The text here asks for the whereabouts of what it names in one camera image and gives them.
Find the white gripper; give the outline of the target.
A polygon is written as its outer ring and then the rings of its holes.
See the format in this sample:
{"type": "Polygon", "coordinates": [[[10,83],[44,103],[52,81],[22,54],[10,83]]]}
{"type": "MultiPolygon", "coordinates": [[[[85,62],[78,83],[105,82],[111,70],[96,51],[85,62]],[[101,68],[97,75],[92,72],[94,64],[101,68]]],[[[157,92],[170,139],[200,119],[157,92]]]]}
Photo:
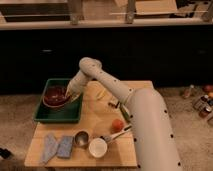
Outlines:
{"type": "Polygon", "coordinates": [[[79,70],[78,73],[69,81],[65,96],[69,97],[71,101],[74,101],[81,95],[90,80],[90,76],[87,76],[79,70]]]}

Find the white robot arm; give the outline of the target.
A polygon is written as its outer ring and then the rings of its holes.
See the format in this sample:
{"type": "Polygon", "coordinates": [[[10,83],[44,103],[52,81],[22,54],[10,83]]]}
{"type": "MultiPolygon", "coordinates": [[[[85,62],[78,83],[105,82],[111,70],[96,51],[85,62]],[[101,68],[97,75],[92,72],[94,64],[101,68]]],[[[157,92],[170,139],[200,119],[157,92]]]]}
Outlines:
{"type": "Polygon", "coordinates": [[[84,57],[67,86],[67,95],[82,93],[96,79],[128,110],[136,138],[137,171],[183,171],[165,101],[154,88],[131,88],[84,57]]]}

